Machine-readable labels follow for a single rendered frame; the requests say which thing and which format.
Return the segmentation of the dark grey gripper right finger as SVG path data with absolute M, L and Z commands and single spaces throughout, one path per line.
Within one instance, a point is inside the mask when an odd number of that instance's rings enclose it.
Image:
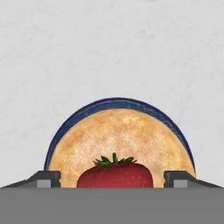
M 187 171 L 165 171 L 164 172 L 164 187 L 165 188 L 196 188 L 196 187 L 219 188 L 218 185 L 196 179 Z

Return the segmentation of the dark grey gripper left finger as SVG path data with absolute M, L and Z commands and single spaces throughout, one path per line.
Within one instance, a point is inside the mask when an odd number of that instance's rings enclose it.
M 30 178 L 18 181 L 5 188 L 60 188 L 60 172 L 59 171 L 37 171 Z

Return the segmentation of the red strawberry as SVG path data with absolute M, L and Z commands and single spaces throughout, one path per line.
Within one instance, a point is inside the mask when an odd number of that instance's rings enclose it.
M 133 157 L 119 160 L 112 153 L 94 161 L 94 167 L 84 171 L 77 180 L 78 188 L 153 188 L 150 170 Z

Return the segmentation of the golden brown pancake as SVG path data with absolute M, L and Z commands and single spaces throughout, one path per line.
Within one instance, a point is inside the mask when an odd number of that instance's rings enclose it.
M 75 187 L 96 159 L 112 158 L 113 153 L 119 159 L 133 157 L 146 166 L 155 187 L 164 185 L 165 171 L 196 175 L 174 132 L 158 119 L 131 109 L 103 110 L 75 124 L 53 147 L 48 169 L 61 172 L 63 187 Z

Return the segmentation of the blue plate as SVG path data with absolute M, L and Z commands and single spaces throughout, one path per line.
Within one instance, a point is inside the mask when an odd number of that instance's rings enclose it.
M 168 115 L 166 115 L 163 111 L 159 110 L 154 106 L 151 106 L 146 102 L 130 98 L 114 97 L 114 98 L 104 98 L 99 101 L 89 103 L 85 107 L 82 107 L 79 110 L 75 111 L 63 122 L 63 124 L 60 126 L 60 128 L 54 135 L 49 145 L 45 157 L 44 170 L 45 171 L 48 170 L 57 143 L 75 124 L 77 124 L 84 118 L 91 116 L 94 113 L 101 112 L 107 109 L 134 109 L 136 111 L 143 112 L 149 116 L 157 118 L 176 135 L 178 140 L 185 147 L 188 156 L 191 159 L 192 166 L 195 166 L 192 151 L 190 149 L 188 142 L 186 141 L 184 134 L 181 132 L 176 123 Z

